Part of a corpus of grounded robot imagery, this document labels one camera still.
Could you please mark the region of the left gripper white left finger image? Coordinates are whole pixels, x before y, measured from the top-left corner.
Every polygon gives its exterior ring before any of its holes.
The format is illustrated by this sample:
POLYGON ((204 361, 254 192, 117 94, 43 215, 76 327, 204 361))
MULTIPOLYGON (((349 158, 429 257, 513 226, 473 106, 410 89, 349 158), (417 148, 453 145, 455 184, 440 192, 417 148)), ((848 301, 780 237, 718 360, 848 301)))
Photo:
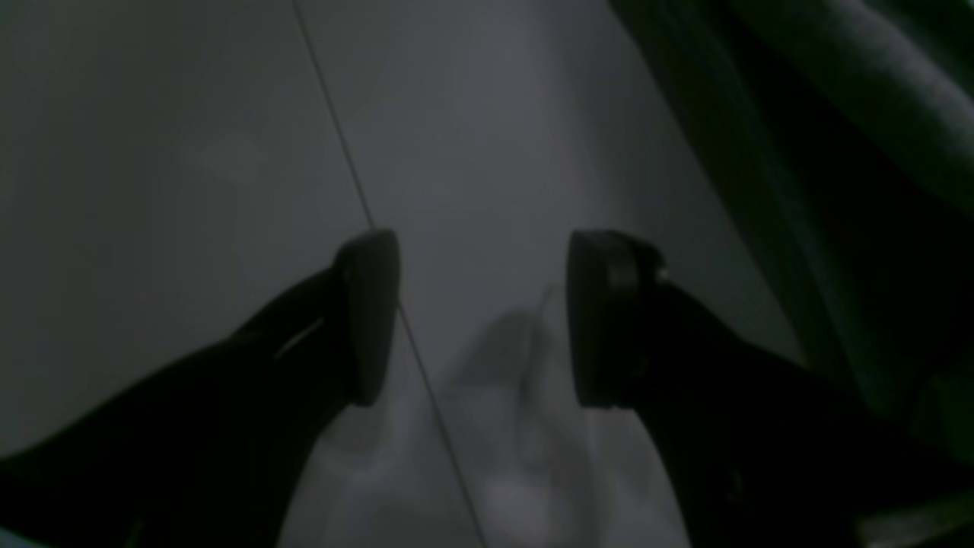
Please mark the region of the left gripper white left finger image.
POLYGON ((43 547, 274 547, 321 433, 387 376, 399 239, 376 229, 226 339, 2 459, 2 530, 43 547))

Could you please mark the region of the left gripper white right finger image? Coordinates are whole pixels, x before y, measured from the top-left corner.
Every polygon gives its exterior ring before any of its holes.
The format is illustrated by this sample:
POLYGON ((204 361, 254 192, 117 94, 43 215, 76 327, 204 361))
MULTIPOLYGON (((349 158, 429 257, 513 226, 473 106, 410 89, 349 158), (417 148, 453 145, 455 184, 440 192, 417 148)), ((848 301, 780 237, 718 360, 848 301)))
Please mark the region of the left gripper white right finger image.
POLYGON ((741 339, 651 244, 571 233, 575 396, 630 409, 693 547, 970 547, 972 468, 741 339))

